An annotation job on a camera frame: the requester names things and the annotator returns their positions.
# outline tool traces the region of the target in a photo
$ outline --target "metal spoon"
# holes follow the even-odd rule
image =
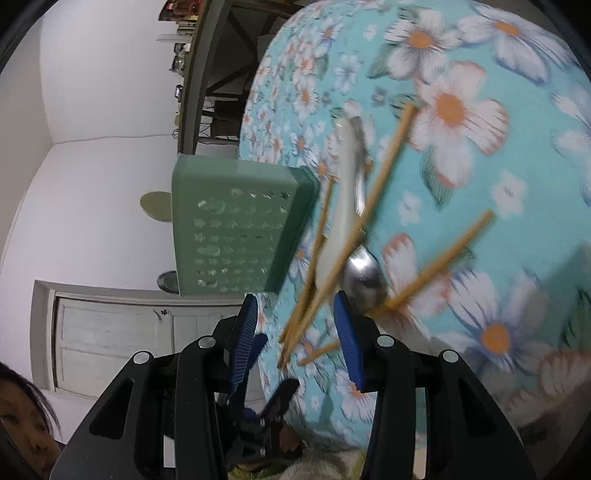
[[[367,153],[361,119],[357,116],[350,121],[355,133],[353,143],[358,166],[355,177],[355,210],[357,215],[361,215],[365,210],[365,158]],[[379,262],[364,245],[359,245],[347,260],[343,269],[341,285],[351,305],[359,313],[366,313],[380,304],[386,296],[386,281]]]

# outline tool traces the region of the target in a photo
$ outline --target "floral tablecloth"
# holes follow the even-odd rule
[[[325,0],[269,45],[239,156],[307,165],[325,186],[339,170],[333,122],[360,116],[375,175],[403,105],[417,102],[368,234],[389,294],[487,207],[498,219],[384,328],[415,350],[460,352],[524,428],[566,414],[591,371],[590,92],[567,45],[514,14],[465,0]],[[321,203],[279,295],[259,295],[267,396],[281,379],[277,337],[306,277]],[[294,358],[335,336],[324,307]],[[355,389],[340,352],[294,364],[290,421],[304,437],[366,445],[375,396]]]

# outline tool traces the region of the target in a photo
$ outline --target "door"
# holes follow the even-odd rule
[[[167,307],[60,298],[55,316],[55,385],[99,397],[138,351],[154,356],[180,352],[210,335],[240,306]]]

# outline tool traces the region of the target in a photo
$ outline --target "white wall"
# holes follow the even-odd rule
[[[156,42],[164,0],[60,0],[43,21],[41,78],[55,143],[168,134],[177,112],[174,52]]]
[[[235,147],[199,153],[235,157]],[[172,137],[107,139],[53,147],[25,195],[0,271],[0,361],[31,378],[29,327],[35,280],[156,290],[175,269],[172,227],[139,205],[170,191]],[[68,440],[91,403],[51,395]]]
[[[14,213],[52,145],[41,95],[40,38],[39,21],[0,75],[0,254]]]

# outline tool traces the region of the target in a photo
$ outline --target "green plastic basket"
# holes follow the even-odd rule
[[[307,167],[179,154],[172,209],[181,295],[278,291],[319,187]]]

